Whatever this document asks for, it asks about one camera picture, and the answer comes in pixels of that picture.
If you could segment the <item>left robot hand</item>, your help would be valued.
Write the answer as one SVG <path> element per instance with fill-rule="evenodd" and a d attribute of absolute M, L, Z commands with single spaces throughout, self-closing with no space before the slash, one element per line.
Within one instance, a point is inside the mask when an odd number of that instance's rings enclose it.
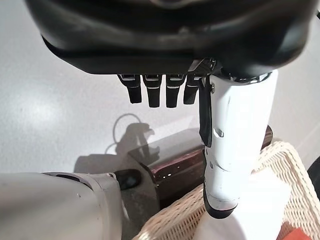
<path fill-rule="evenodd" d="M 265 137 L 277 70 L 303 51 L 316 0 L 28 0 L 47 48 L 95 75 L 117 75 L 133 104 L 199 95 L 203 199 L 227 218 Z"/>

